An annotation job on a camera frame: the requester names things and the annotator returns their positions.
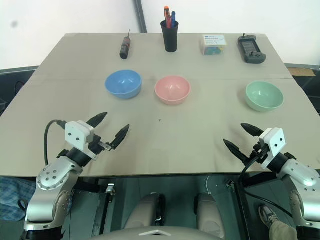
table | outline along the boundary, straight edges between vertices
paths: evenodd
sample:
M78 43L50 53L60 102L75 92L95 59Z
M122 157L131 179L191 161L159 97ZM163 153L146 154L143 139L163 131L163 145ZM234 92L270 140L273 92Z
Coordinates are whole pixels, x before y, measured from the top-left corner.
M106 119L96 128L102 140L112 141L126 124L130 130L112 152L103 152L81 176L238 173L243 164L225 147L227 139L249 154L258 141L240 123L261 129L284 129L284 152L320 168L320 118L289 74L268 38L257 34L266 61L247 64L237 39L225 34L228 46L221 55L203 56L200 34L179 34L178 51L164 50L161 34L132 34L127 60L119 57L124 34L66 34L19 92L0 118L2 167L0 176L36 176L44 166L43 137L53 119L87 121L101 112ZM122 69L142 76L142 90L124 100L109 94L106 77ZM154 93L157 80L181 75L191 93L181 105L168 106ZM244 91L253 80L277 85L284 94L279 109L261 113L249 108ZM48 136L49 162L68 148L64 131L53 125ZM249 171L261 171L259 164Z

blue pen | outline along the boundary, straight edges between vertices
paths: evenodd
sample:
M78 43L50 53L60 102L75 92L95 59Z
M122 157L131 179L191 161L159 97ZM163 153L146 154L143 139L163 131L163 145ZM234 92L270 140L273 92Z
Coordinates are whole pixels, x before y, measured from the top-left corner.
M173 11L171 16L171 28L174 28L175 26L176 26L176 12Z

person's leg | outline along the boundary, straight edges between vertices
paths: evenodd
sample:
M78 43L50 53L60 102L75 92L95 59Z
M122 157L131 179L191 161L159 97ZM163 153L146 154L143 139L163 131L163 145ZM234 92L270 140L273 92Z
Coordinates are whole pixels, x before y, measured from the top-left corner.
M276 213L267 205L261 205L258 208L261 221L266 225L269 231L270 240L298 240L297 231L279 220Z

sneaker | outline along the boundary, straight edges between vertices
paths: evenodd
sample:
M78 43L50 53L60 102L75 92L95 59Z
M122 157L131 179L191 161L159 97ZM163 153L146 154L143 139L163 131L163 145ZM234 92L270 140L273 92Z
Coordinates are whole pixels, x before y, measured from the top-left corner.
M264 225L266 225L269 229L271 225L279 221L277 214L267 205L263 204L258 208L259 216Z

bowl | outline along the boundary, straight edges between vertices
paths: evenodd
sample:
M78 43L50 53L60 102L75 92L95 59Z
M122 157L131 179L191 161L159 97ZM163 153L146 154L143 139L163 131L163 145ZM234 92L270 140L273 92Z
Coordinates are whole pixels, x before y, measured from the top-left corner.
M258 112L268 112L284 103L284 95L275 85L265 81L254 81L245 88L245 101Z
M121 99L130 99L141 91L142 80L139 73L133 70L120 70L107 77L106 89Z
M155 94L168 105L177 105L185 101L191 91L190 83L182 76L166 76L156 82Z

